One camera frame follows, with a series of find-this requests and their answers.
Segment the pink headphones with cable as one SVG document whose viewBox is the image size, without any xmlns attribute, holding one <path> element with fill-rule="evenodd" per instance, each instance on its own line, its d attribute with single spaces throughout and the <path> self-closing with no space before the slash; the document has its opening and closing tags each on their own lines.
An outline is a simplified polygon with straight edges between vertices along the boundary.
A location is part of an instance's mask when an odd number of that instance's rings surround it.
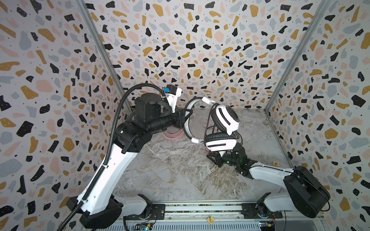
<svg viewBox="0 0 370 231">
<path fill-rule="evenodd" d="M 169 127 L 167 130 L 162 132 L 163 137 L 171 141 L 180 139 L 184 134 L 185 133 L 182 129 L 176 127 Z"/>
</svg>

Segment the white black headphones with cable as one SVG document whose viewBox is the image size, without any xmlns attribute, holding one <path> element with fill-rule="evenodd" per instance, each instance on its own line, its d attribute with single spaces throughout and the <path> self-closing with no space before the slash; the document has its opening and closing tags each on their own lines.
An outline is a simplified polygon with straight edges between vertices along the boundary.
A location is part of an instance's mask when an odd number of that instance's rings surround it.
<svg viewBox="0 0 370 231">
<path fill-rule="evenodd" d="M 218 129 L 211 134 L 205 133 L 202 139 L 196 138 L 190 130 L 192 108 L 200 102 L 211 106 L 208 120 L 212 120 L 214 127 Z M 231 152 L 236 147 L 239 139 L 240 119 L 232 107 L 218 104 L 207 97 L 195 97 L 187 103 L 185 109 L 184 134 L 192 143 L 205 145 L 210 153 L 215 154 L 216 157 L 226 157 L 226 153 Z"/>
</svg>

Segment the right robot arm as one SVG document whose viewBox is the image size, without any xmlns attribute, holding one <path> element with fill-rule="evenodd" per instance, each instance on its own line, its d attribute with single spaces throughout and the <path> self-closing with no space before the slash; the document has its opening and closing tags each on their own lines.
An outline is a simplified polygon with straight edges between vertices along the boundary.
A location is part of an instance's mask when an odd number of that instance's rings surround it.
<svg viewBox="0 0 370 231">
<path fill-rule="evenodd" d="M 325 205 L 330 204 L 329 192 L 304 166 L 265 165 L 248 158 L 240 143 L 230 151 L 209 152 L 207 158 L 218 167 L 229 165 L 246 178 L 273 183 L 284 189 L 277 194 L 266 192 L 254 207 L 245 209 L 244 215 L 269 218 L 275 212 L 298 211 L 308 218 L 315 218 L 324 211 Z"/>
</svg>

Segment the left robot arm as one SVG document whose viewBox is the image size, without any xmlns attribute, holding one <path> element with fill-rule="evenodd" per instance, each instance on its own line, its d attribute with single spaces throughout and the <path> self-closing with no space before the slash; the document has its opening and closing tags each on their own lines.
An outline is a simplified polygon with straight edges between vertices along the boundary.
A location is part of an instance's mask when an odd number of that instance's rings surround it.
<svg viewBox="0 0 370 231">
<path fill-rule="evenodd" d="M 171 93 L 165 88 L 165 95 L 145 93 L 136 98 L 132 117 L 112 128 L 111 148 L 85 190 L 67 202 L 71 215 L 81 214 L 84 228 L 105 229 L 120 217 L 135 216 L 141 219 L 152 217 L 152 201 L 143 194 L 116 198 L 113 191 L 126 168 L 151 141 L 153 134 L 169 127 L 183 128 L 185 110 L 176 106 L 182 94 L 181 89 Z"/>
</svg>

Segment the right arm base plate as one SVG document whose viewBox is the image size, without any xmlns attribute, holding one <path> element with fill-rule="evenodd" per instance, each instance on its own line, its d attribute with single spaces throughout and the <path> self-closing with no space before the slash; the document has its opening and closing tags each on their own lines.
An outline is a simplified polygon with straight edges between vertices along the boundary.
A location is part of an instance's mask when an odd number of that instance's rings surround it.
<svg viewBox="0 0 370 231">
<path fill-rule="evenodd" d="M 243 203 L 241 204 L 241 213 L 245 219 L 261 218 L 261 219 L 273 219 L 283 218 L 281 212 L 272 212 L 265 205 L 257 203 Z"/>
</svg>

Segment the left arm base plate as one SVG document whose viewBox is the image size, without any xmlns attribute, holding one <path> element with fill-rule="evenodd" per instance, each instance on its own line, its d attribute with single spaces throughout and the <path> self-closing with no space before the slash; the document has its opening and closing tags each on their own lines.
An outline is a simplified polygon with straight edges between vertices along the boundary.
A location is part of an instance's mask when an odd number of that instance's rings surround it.
<svg viewBox="0 0 370 231">
<path fill-rule="evenodd" d="M 166 209 L 165 204 L 147 205 L 144 210 L 144 219 L 164 220 L 165 209 Z"/>
</svg>

